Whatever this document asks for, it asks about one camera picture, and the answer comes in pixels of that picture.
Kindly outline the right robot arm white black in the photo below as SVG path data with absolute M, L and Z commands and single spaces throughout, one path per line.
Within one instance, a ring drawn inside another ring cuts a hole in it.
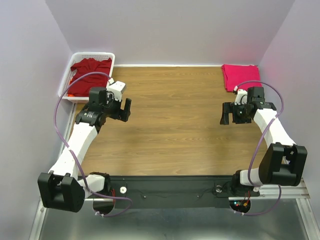
M 221 125 L 255 122 L 262 135 L 258 144 L 266 143 L 267 150 L 259 166 L 250 163 L 247 170 L 238 170 L 230 182 L 231 192 L 242 195 L 247 190 L 258 190 L 263 185 L 296 187 L 303 175 L 308 151 L 297 145 L 287 134 L 279 120 L 282 110 L 265 100 L 263 87 L 244 90 L 235 86 L 235 101 L 222 104 Z

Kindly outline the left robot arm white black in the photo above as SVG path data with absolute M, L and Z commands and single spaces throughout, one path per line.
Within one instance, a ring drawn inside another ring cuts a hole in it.
M 49 172 L 41 173 L 37 184 L 44 207 L 77 213 L 85 199 L 95 195 L 118 200 L 106 173 L 85 175 L 81 163 L 106 118 L 127 122 L 131 114 L 131 100 L 121 108 L 126 84 L 116 81 L 107 87 L 93 87 L 89 101 L 76 115 L 69 140 L 63 140 L 64 149 Z

